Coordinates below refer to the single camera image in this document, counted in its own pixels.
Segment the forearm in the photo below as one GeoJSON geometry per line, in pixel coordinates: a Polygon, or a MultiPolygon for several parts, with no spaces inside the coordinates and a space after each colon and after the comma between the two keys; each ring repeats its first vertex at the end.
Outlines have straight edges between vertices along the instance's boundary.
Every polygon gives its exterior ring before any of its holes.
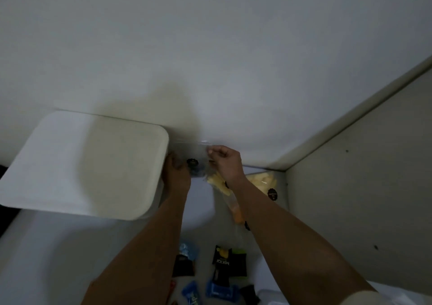
{"type": "Polygon", "coordinates": [[[186,194],[171,194],[92,283],[83,304],[164,304],[178,253],[185,202],[186,194]]]}
{"type": "Polygon", "coordinates": [[[290,304],[338,304],[356,291],[373,290],[324,238],[247,179],[230,188],[290,304]]]}

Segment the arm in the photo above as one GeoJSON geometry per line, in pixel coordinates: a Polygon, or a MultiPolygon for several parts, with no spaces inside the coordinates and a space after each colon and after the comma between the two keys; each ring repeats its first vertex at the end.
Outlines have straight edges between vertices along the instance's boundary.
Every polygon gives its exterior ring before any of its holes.
{"type": "Polygon", "coordinates": [[[246,178],[239,152],[212,146],[208,154],[212,166],[234,192],[274,279],[291,305],[337,305],[357,291],[374,291],[324,238],[246,178]]]}
{"type": "Polygon", "coordinates": [[[180,239],[189,171],[165,160],[163,180],[168,198],[145,228],[90,284],[82,305],[165,304],[180,239]]]}

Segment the person's left hand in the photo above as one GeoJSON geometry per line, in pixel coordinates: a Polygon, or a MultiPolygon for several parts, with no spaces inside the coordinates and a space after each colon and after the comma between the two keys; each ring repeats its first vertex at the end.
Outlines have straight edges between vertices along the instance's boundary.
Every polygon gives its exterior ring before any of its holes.
{"type": "Polygon", "coordinates": [[[191,174],[186,163],[179,164],[174,153],[170,153],[165,159],[162,180],[169,195],[180,193],[186,196],[191,187],[191,174]]]}

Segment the white box lid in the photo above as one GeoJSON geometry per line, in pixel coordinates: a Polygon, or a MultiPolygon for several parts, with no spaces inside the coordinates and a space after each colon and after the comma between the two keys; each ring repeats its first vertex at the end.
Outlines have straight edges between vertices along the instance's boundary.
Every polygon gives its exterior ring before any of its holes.
{"type": "Polygon", "coordinates": [[[0,180],[0,204],[137,219],[152,205],[168,142],[158,125],[56,111],[0,180]]]}

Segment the hand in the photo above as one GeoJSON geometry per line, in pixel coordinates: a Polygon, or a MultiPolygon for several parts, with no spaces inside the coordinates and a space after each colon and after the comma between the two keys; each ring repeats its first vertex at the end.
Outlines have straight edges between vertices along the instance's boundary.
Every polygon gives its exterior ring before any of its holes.
{"type": "Polygon", "coordinates": [[[191,175],[186,163],[179,163],[174,153],[170,153],[165,159],[162,180],[169,195],[179,193],[186,196],[191,187],[191,175]]]}
{"type": "Polygon", "coordinates": [[[245,179],[240,153],[226,146],[209,146],[210,165],[225,179],[228,187],[245,179]]]}

